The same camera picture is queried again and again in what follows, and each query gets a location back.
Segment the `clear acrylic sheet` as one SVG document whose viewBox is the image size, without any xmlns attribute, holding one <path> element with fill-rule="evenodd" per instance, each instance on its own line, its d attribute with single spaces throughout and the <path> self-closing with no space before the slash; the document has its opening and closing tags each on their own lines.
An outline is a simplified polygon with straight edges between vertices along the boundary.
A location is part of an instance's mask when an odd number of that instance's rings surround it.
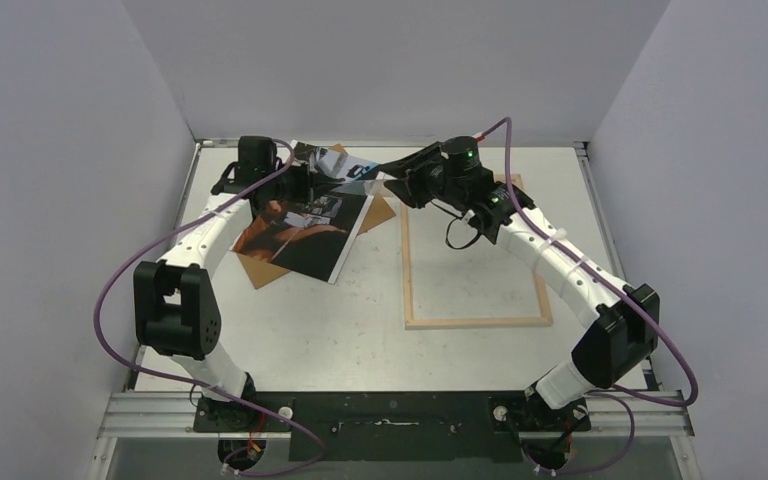
<svg viewBox="0 0 768 480">
<path fill-rule="evenodd" d="M 372 196 L 386 177 L 381 164 L 343 152 L 312 158 L 302 172 L 307 175 L 312 199 L 326 194 Z"/>
</svg>

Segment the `white wooden picture frame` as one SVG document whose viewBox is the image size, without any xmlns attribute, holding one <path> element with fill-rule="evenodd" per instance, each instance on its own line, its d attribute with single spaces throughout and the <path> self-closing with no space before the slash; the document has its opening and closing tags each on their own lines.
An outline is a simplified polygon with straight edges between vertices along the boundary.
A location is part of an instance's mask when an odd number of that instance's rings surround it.
<svg viewBox="0 0 768 480">
<path fill-rule="evenodd" d="M 543 279 L 433 207 L 400 207 L 404 324 L 407 329 L 549 327 Z"/>
</svg>

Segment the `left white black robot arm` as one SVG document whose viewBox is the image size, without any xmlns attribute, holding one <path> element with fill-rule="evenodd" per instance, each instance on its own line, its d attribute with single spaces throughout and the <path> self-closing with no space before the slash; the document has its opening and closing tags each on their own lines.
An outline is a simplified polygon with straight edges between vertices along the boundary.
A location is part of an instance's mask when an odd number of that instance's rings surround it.
<svg viewBox="0 0 768 480">
<path fill-rule="evenodd" d="M 247 430 L 264 417 L 251 375 L 220 342 L 222 319 L 212 276 L 256 210 L 271 201 L 304 202 L 314 192 L 308 161 L 278 157 L 279 141 L 243 136 L 237 159 L 212 186 L 199 216 L 156 261 L 133 272 L 138 342 L 184 369 L 202 398 L 196 421 L 223 431 Z"/>
</svg>

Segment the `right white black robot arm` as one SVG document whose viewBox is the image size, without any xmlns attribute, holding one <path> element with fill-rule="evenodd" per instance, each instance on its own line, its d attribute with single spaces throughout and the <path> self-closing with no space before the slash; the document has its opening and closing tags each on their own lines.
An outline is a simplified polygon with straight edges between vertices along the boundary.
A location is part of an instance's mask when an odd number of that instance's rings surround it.
<svg viewBox="0 0 768 480">
<path fill-rule="evenodd" d="M 550 222 L 534 200 L 485 167 L 479 140 L 435 142 L 378 168 L 405 206 L 455 208 L 479 236 L 521 260 L 571 309 L 584 334 L 571 353 L 525 390 L 525 414 L 548 429 L 587 393 L 610 389 L 658 345 L 659 297 L 606 273 Z"/>
</svg>

